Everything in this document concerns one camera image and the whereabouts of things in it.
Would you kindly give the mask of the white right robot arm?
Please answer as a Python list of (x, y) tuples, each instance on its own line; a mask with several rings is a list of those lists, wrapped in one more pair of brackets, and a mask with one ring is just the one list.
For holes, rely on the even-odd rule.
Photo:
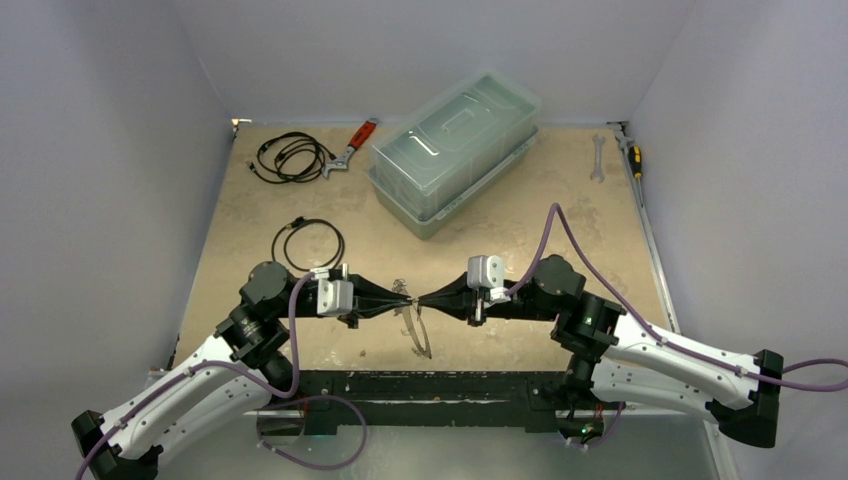
[(585, 277), (559, 255), (530, 279), (505, 278), (497, 256), (470, 258), (465, 273), (417, 304), (472, 326), (488, 318), (550, 321), (551, 338), (571, 358), (561, 381), (532, 393), (570, 407), (638, 403), (699, 417), (725, 436), (759, 448), (776, 444), (782, 356), (733, 353), (642, 326), (622, 305), (585, 289)]

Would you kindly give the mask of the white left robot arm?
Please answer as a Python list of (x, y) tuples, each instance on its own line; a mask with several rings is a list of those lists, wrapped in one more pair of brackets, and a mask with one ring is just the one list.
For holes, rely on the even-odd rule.
[(361, 319), (412, 303), (344, 268), (315, 269), (297, 278), (276, 261), (255, 266), (239, 296), (201, 346), (157, 383), (118, 407), (86, 410), (73, 420), (83, 457), (76, 478), (86, 473), (97, 479), (155, 478), (167, 428), (206, 400), (234, 399), (229, 385), (247, 385), (247, 399), (275, 409), (292, 405), (301, 377), (298, 318), (336, 318), (355, 328)]

